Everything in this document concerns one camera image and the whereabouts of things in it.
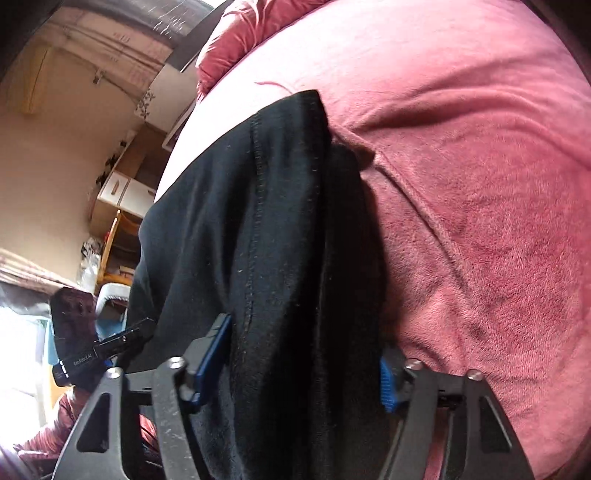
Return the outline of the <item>pink bed sheet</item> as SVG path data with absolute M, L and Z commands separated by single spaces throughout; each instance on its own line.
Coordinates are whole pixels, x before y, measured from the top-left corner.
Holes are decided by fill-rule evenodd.
M 197 100 L 159 190 L 308 89 L 377 203 L 387 333 L 486 373 L 536 478 L 587 461 L 590 84 L 565 44 L 521 1 L 328 1 Z

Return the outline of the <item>black pants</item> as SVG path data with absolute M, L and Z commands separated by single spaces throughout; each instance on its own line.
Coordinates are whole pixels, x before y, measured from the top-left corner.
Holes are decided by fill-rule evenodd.
M 375 205 L 318 92 L 259 110 L 208 147 L 144 217 L 127 318 L 153 319 L 130 361 L 181 354 L 222 313 L 231 351 L 190 418 L 216 479 L 374 479 L 386 265 Z

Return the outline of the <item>wooden shelf unit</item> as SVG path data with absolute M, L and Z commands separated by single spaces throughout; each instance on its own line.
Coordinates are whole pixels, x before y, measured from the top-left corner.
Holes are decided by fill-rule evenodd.
M 94 292 L 107 283 L 130 286 L 140 258 L 139 223 L 118 210 L 104 238 Z

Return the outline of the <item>dark headboard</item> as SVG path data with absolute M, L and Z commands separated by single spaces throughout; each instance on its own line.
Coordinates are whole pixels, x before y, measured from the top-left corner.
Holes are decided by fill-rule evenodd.
M 231 5 L 231 0 L 226 0 L 208 13 L 176 46 L 166 59 L 165 64 L 183 73 L 200 54 L 209 37 L 223 15 L 226 8 Z

